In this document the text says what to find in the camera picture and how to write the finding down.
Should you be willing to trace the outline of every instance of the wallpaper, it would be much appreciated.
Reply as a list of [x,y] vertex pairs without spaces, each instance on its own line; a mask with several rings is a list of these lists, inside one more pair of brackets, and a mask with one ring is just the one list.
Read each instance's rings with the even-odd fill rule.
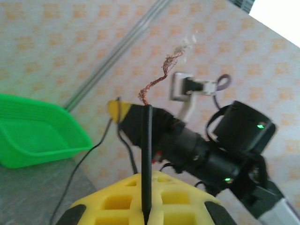
[[153,4],[0,1],[0,93],[63,105]]
[[[269,172],[291,203],[300,210],[300,50],[277,33],[224,0],[175,0],[122,59],[100,80],[72,114],[96,143],[109,119],[107,102],[121,96],[140,103],[137,94],[162,76],[167,54],[182,44],[191,49],[172,71],[187,71],[199,79],[217,79],[229,73],[232,85],[217,94],[221,105],[239,100],[272,118],[278,129],[264,152]],[[148,101],[176,115],[181,103],[169,101],[170,78],[148,92]],[[216,108],[211,97],[199,97],[188,127],[200,134]],[[134,148],[140,165],[141,153]],[[75,157],[80,159],[83,153]],[[162,165],[155,164],[153,169]],[[126,148],[113,126],[105,142],[82,165],[97,188],[132,175]],[[197,179],[183,173],[164,172],[187,183]],[[219,195],[240,225],[256,224],[229,191]]]

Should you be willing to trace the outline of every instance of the twisted copper wire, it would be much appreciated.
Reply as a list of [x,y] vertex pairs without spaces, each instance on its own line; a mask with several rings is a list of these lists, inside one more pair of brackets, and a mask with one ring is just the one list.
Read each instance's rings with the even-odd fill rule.
[[164,80],[168,75],[170,70],[176,65],[177,63],[177,58],[179,56],[183,55],[183,50],[180,52],[177,52],[173,55],[167,55],[164,63],[163,63],[163,72],[164,72],[164,76],[156,79],[155,81],[152,81],[151,83],[149,83],[144,89],[142,89],[138,95],[139,99],[145,104],[148,105],[149,102],[147,101],[146,98],[146,94],[149,91],[150,87],[154,86],[155,84],[157,84],[158,82],[161,82],[162,80]]

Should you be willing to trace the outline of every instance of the green plastic basket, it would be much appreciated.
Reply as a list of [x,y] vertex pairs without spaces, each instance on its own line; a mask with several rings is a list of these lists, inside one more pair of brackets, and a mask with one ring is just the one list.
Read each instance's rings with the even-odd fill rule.
[[70,158],[91,147],[88,135],[63,108],[0,95],[0,162],[5,167]]

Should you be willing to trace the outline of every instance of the yellow object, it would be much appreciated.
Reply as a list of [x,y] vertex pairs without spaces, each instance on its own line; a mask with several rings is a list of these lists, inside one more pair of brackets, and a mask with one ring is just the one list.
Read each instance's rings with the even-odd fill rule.
[[[120,116],[120,122],[123,121],[126,114],[130,110],[130,107],[132,106],[131,103],[128,102],[120,102],[121,105],[121,116]],[[114,122],[118,122],[118,113],[119,113],[119,103],[116,100],[111,100],[108,102],[108,112],[110,116],[112,117],[112,120]]]
[[[162,172],[152,172],[148,225],[214,225],[204,203],[215,197]],[[136,174],[72,204],[86,210],[78,225],[143,225],[141,175]]]

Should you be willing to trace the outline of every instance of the yellow 3d printed part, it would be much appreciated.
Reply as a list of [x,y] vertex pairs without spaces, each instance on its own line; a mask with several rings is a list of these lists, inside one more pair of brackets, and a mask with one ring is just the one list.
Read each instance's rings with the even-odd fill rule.
[[[154,171],[148,225],[214,225],[205,202],[220,205],[218,199],[206,192]],[[64,218],[77,220],[77,225],[143,225],[141,175],[136,174],[78,200],[57,224],[67,224]]]

